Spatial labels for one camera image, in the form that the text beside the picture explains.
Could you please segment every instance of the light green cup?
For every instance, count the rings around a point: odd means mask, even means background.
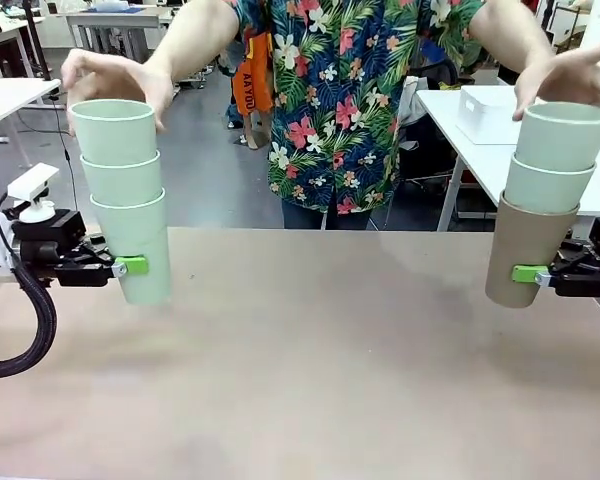
[[[524,112],[518,161],[557,172],[591,168],[600,152],[600,108],[568,102],[533,105]]]
[[[162,194],[160,152],[148,162],[135,165],[95,165],[80,156],[87,185],[98,203],[132,207],[155,200]]]
[[[142,255],[148,261],[149,273],[126,274],[120,278],[127,303],[166,303],[171,296],[171,268],[164,189],[157,199],[135,207],[104,205],[98,203],[93,195],[91,205],[112,255]]]
[[[504,197],[521,210],[540,214],[563,214],[579,203],[596,166],[582,172],[554,172],[511,158]]]
[[[69,108],[85,160],[96,165],[123,166],[156,155],[154,112],[132,100],[88,100]]]

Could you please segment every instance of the white box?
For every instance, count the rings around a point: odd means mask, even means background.
[[[510,86],[468,85],[460,90],[457,127],[476,145],[515,145],[520,122],[511,118],[516,95]]]

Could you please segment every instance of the floral shirt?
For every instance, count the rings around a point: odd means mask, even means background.
[[[483,0],[227,0],[246,40],[273,36],[269,185],[339,214],[385,203],[397,176],[397,111],[418,35],[457,64]]]

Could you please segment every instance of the cup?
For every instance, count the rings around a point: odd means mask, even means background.
[[[80,156],[89,191],[96,202],[114,207],[140,205],[162,193],[160,152],[134,165],[96,165]]]
[[[568,102],[528,107],[516,148],[518,161],[556,172],[591,168],[600,152],[600,108]]]
[[[91,204],[114,257],[144,256],[146,274],[126,274],[120,286],[127,303],[160,305],[171,295],[171,269],[165,190],[148,203],[132,207],[104,205],[91,195]]]
[[[85,160],[95,165],[124,166],[156,155],[154,112],[133,100],[88,100],[69,108]]]
[[[516,208],[504,195],[500,197],[485,286],[492,301],[508,308],[525,308],[533,303],[540,287],[514,282],[513,267],[549,266],[576,222],[578,208],[562,214],[539,214]]]
[[[513,154],[504,197],[529,212],[570,212],[580,203],[595,169],[594,164],[582,172],[552,172],[525,165]]]

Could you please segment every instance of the jeans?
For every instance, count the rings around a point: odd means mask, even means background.
[[[309,210],[282,200],[284,228],[288,230],[320,230],[324,214],[318,210]],[[336,195],[331,196],[327,211],[327,230],[366,230],[371,210],[360,213],[338,215]]]

